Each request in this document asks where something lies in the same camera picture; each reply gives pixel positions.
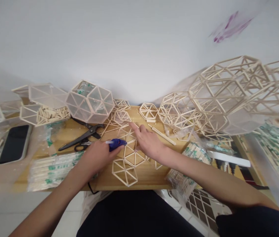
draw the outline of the electrical cord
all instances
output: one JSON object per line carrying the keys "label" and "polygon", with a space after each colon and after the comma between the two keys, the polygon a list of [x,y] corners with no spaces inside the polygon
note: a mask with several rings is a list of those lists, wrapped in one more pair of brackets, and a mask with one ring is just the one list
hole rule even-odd
{"label": "electrical cord", "polygon": [[90,185],[90,182],[88,182],[88,187],[89,187],[89,189],[90,189],[90,191],[91,191],[91,193],[92,194],[97,194],[99,191],[96,191],[95,193],[93,192],[93,190],[92,190],[92,188],[91,188],[91,185]]}

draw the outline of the white wall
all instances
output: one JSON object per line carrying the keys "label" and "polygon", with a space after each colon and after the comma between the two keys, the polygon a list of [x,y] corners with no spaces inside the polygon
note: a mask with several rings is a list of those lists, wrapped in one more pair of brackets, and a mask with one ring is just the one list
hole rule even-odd
{"label": "white wall", "polygon": [[[0,86],[81,79],[131,104],[153,101],[219,60],[279,59],[279,1],[0,1]],[[211,32],[237,10],[261,9],[237,37]]]}

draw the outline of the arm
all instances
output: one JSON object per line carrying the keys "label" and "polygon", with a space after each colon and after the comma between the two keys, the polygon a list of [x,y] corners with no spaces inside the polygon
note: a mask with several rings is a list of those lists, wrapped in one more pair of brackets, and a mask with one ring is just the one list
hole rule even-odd
{"label": "arm", "polygon": [[64,181],[35,208],[10,234],[15,236],[52,236],[66,207],[83,186],[121,151],[109,152],[105,142],[94,142]]}
{"label": "arm", "polygon": [[266,206],[279,211],[279,207],[274,202],[246,182],[171,150],[144,125],[138,128],[130,123],[130,126],[139,141],[138,149],[160,164],[190,177],[231,210],[235,211],[241,207]]}

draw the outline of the wooden stick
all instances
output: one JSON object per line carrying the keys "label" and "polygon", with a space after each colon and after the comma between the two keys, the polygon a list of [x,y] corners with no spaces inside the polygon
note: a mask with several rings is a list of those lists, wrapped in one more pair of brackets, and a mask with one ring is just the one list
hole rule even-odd
{"label": "wooden stick", "polygon": [[152,126],[150,126],[151,127],[151,129],[155,132],[155,133],[157,133],[159,136],[161,136],[161,137],[163,137],[164,139],[166,139],[168,142],[170,142],[171,144],[173,144],[173,145],[176,145],[176,143],[174,142],[174,141],[172,141],[170,138],[168,138],[166,135],[164,135],[162,132],[160,132],[158,129],[156,129],[156,128],[154,128],[154,127],[152,127]]}

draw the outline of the scissors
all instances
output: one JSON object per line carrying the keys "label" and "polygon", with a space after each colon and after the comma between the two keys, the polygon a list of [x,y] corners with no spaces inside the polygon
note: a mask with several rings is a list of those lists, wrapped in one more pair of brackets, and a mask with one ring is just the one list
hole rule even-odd
{"label": "scissors", "polygon": [[65,149],[67,149],[67,148],[69,148],[71,146],[74,146],[74,145],[76,145],[75,148],[74,148],[75,151],[86,150],[87,147],[92,144],[92,142],[90,142],[88,140],[88,137],[93,136],[96,139],[100,139],[101,138],[101,136],[97,133],[97,129],[99,127],[104,128],[104,124],[101,123],[101,124],[97,124],[95,126],[92,126],[92,125],[90,125],[88,123],[85,123],[85,122],[82,122],[82,121],[80,121],[78,119],[74,119],[73,118],[73,120],[76,121],[77,123],[87,127],[89,130],[86,133],[82,134],[77,139],[75,139],[72,142],[62,146],[61,148],[59,148],[58,151],[65,150]]}

